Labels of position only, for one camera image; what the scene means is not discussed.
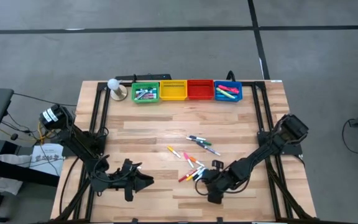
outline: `white ball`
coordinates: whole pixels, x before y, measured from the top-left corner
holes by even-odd
[[[107,82],[107,86],[110,90],[117,90],[119,88],[119,81],[117,81],[115,78],[112,78]]]

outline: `desk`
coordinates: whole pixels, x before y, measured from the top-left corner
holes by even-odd
[[[75,124],[84,131],[89,128],[97,83],[83,82],[81,87]],[[267,81],[266,88],[273,121],[276,122],[289,111],[283,83]],[[258,125],[251,88],[243,87],[243,96],[244,99],[238,103],[160,101],[137,105],[130,94],[121,102],[110,100],[106,121],[110,134],[105,149],[105,154],[111,155],[108,158],[109,172],[114,172],[125,158],[129,158],[134,162],[143,162],[141,172],[153,176],[155,183],[134,194],[133,202],[124,200],[122,190],[105,190],[101,197],[94,198],[91,221],[130,222],[132,218],[138,218],[140,222],[215,222],[216,217],[223,217],[225,222],[274,220],[264,162],[255,167],[245,191],[225,194],[223,203],[216,205],[198,195],[193,182],[178,183],[177,180],[190,167],[186,160],[177,158],[167,149],[169,145],[180,154],[187,152],[209,168],[213,159],[229,165],[249,155],[259,146],[256,138]],[[222,156],[215,156],[186,140],[189,134],[207,138]],[[74,158],[70,158],[64,162],[51,218],[58,216],[60,194],[73,161]],[[306,212],[315,216],[302,163],[293,156],[282,156],[282,161],[289,191]],[[81,166],[82,163],[78,162],[68,179],[63,207],[68,205],[78,189]],[[203,184],[200,184],[200,190],[205,190]],[[86,192],[80,217],[85,215],[87,196]],[[284,217],[279,190],[278,198]]]

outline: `red basket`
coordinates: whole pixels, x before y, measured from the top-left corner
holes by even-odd
[[[189,100],[211,100],[214,97],[214,80],[187,80]]]

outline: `blue basket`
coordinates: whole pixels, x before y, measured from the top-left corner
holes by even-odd
[[[223,96],[222,93],[216,90],[218,85],[226,86],[226,87],[235,87],[239,90],[239,94],[230,93],[232,96],[236,96],[236,99],[231,99],[227,96]],[[214,92],[215,92],[215,100],[218,101],[230,101],[230,102],[238,102],[242,100],[242,84],[241,82],[227,82],[227,81],[215,81],[214,82]]]

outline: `pink marker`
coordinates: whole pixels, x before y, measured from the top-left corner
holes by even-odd
[[[222,86],[222,85],[218,85],[218,87],[221,90],[232,91],[233,93],[236,93],[236,94],[240,93],[240,91],[237,88],[234,88],[234,87],[226,87],[226,86]]]
[[[193,163],[191,162],[189,156],[187,155],[187,153],[183,153],[183,155],[185,156],[185,159],[187,160],[187,162],[190,164],[191,168],[194,168],[194,165]]]

